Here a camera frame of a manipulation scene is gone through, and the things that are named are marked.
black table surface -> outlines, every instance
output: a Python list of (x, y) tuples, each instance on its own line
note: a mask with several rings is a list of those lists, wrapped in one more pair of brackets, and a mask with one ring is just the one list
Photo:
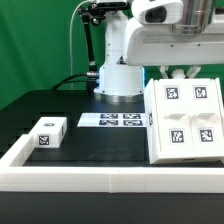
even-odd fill
[[(144, 113), (83, 91), (31, 91), (0, 111), (0, 156), (44, 116), (67, 117), (59, 149), (35, 149), (24, 166), (150, 167), (146, 128), (78, 128), (82, 113)], [(221, 162), (156, 165), (223, 167)], [(0, 192), (0, 223), (223, 223), (223, 194)]]

large white box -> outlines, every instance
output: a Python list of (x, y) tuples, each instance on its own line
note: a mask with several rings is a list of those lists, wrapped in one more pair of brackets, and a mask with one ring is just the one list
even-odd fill
[(150, 163), (224, 157), (219, 80), (150, 80), (144, 92)]

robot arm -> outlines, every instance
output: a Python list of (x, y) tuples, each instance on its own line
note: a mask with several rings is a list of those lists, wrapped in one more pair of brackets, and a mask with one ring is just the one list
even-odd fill
[[(191, 65), (193, 78), (203, 64), (224, 62), (224, 14), (216, 0), (96, 0), (94, 18), (105, 19), (106, 54), (100, 68), (102, 96), (132, 97), (144, 90), (142, 66)], [(121, 10), (131, 5), (130, 20)]]

white frame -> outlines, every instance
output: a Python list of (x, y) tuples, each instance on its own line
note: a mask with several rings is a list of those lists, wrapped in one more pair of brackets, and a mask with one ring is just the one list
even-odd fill
[(0, 191), (224, 193), (223, 168), (22, 167), (32, 138), (22, 135), (0, 160)]

black cable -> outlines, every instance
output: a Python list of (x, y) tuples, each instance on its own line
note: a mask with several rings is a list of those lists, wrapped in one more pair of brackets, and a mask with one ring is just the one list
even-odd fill
[(61, 82), (59, 82), (58, 84), (54, 85), (51, 90), (57, 90), (59, 86), (61, 86), (62, 84), (66, 83), (66, 81), (69, 81), (71, 79), (74, 78), (78, 78), (78, 77), (86, 77), (86, 74), (75, 74), (75, 75), (71, 75), (65, 79), (63, 79)]
[(86, 81), (81, 81), (81, 80), (79, 80), (79, 81), (65, 81), (65, 82), (61, 82), (61, 83), (55, 85), (51, 90), (57, 90), (57, 89), (58, 89), (61, 85), (63, 85), (63, 84), (68, 84), (68, 83), (80, 83), (80, 82), (86, 83)]

